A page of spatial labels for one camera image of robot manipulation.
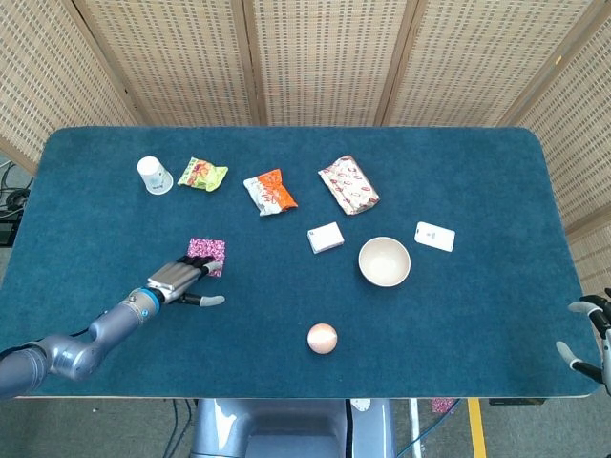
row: snack package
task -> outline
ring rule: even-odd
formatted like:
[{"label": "snack package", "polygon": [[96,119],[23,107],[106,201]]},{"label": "snack package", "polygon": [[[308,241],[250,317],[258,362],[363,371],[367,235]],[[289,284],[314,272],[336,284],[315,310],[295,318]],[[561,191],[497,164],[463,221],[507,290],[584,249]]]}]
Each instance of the snack package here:
[{"label": "snack package", "polygon": [[[189,241],[189,248],[187,249],[187,256],[214,256],[214,260],[225,264],[225,241],[224,240],[211,240],[211,239],[198,239],[193,237]],[[220,277],[222,273],[222,267],[219,270],[210,272],[210,277]]]},{"label": "snack package", "polygon": [[229,170],[227,167],[216,167],[206,160],[191,157],[189,165],[179,179],[179,185],[186,184],[192,188],[211,192],[221,186],[227,170]]},{"label": "snack package", "polygon": [[297,202],[283,186],[283,176],[280,169],[272,170],[258,177],[244,180],[253,202],[261,211],[260,217],[285,212],[297,206]]},{"label": "snack package", "polygon": [[380,200],[352,156],[340,157],[318,175],[347,215],[364,212]]}]

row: green snack bag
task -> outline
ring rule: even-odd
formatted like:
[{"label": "green snack bag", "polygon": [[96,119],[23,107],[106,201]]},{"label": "green snack bag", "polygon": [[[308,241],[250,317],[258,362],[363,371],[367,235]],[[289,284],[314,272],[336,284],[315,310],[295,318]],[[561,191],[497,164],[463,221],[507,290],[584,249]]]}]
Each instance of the green snack bag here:
[{"label": "green snack bag", "polygon": [[227,167],[216,167],[206,160],[191,157],[189,165],[179,179],[179,185],[186,184],[192,188],[214,191],[221,186],[227,170],[229,170]]}]

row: gray floor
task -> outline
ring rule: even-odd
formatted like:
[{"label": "gray floor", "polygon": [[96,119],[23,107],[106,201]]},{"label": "gray floor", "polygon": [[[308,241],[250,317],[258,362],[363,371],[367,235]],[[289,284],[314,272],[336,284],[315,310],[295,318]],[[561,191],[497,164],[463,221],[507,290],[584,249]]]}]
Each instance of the gray floor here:
[{"label": "gray floor", "polygon": [[[11,171],[10,186],[28,181],[25,172]],[[0,248],[0,281],[10,255],[10,249]],[[410,442],[408,405],[407,400],[393,402],[397,451]],[[482,400],[481,407],[490,457],[605,458],[611,453],[606,421],[611,398],[602,390],[588,398],[550,400],[543,406],[488,406]],[[419,401],[419,411],[421,429],[439,417],[431,413],[428,400]],[[179,432],[186,420],[187,408],[180,401]],[[161,457],[173,425],[171,400],[0,402],[0,458]],[[175,456],[188,456],[192,434],[193,421]],[[428,458],[474,456],[466,402],[423,441],[422,450]]]}]

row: robotic hand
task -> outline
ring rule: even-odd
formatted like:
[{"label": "robotic hand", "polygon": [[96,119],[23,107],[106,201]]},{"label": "robotic hand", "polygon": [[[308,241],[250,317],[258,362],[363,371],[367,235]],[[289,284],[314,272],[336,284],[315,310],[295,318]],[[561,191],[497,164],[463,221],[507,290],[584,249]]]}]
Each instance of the robotic hand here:
[{"label": "robotic hand", "polygon": [[[195,281],[221,268],[213,257],[182,257],[170,262],[135,289],[110,311],[98,316],[87,329],[52,335],[0,352],[0,399],[26,394],[39,387],[48,373],[83,380],[91,375],[106,355],[136,329],[153,318],[162,304],[191,303],[217,305],[223,296],[200,297],[186,293]],[[77,339],[89,333],[88,342]]]},{"label": "robotic hand", "polygon": [[[611,288],[604,292],[611,298]],[[562,359],[571,369],[581,372],[592,380],[603,384],[607,393],[611,395],[611,302],[601,296],[584,296],[579,302],[569,305],[572,312],[585,313],[602,339],[602,368],[584,362],[571,351],[564,342],[556,342],[556,348]]]}]

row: woven panel divider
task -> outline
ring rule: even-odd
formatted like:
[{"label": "woven panel divider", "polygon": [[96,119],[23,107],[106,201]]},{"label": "woven panel divider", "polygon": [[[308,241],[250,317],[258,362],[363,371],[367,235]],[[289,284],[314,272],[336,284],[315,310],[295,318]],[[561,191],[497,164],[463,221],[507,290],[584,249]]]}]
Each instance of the woven panel divider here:
[{"label": "woven panel divider", "polygon": [[372,125],[406,0],[254,2],[270,125]]},{"label": "woven panel divider", "polygon": [[154,123],[252,123],[231,1],[76,4]]},{"label": "woven panel divider", "polygon": [[611,19],[519,124],[541,140],[566,226],[611,202]]},{"label": "woven panel divider", "polygon": [[585,294],[611,287],[611,224],[573,242],[571,253]]},{"label": "woven panel divider", "polygon": [[0,144],[7,153],[33,172],[60,127],[134,123],[61,1],[0,3]]},{"label": "woven panel divider", "polygon": [[386,121],[496,125],[588,0],[429,0]]}]

